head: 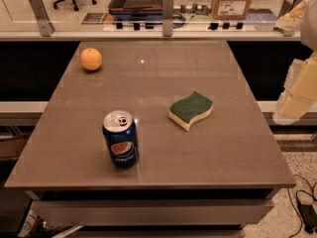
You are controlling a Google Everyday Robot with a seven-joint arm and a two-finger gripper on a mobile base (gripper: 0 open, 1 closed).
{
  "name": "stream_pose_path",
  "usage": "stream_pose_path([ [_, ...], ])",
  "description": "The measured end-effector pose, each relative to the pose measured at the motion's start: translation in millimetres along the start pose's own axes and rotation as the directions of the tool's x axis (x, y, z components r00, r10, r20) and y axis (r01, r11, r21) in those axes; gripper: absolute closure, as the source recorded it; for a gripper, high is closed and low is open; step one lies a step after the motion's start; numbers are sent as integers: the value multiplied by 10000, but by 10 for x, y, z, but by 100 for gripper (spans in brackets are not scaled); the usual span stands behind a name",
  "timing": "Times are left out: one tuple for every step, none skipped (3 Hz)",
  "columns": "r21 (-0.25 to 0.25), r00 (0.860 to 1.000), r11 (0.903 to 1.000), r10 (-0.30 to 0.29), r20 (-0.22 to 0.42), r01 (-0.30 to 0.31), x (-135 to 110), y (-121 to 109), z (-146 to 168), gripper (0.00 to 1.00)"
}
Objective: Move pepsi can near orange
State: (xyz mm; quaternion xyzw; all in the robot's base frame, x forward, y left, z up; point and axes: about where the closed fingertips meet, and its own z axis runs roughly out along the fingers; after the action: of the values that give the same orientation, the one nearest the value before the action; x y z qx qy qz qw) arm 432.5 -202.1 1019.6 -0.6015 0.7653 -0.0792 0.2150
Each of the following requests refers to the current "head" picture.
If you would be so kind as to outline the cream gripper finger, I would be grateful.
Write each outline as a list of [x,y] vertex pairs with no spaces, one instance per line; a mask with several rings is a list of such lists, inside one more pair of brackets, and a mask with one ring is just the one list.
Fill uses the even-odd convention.
[[283,87],[272,119],[278,125],[290,125],[299,121],[317,102],[317,57],[295,59]]
[[279,17],[275,25],[284,31],[305,31],[307,29],[307,5],[309,0],[304,0]]

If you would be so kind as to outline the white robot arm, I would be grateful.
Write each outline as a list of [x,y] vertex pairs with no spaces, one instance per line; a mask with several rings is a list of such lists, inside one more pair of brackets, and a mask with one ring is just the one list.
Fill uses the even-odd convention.
[[301,43],[312,51],[308,59],[292,62],[272,115],[276,124],[290,125],[317,102],[317,0],[300,2],[275,25],[283,31],[299,31]]

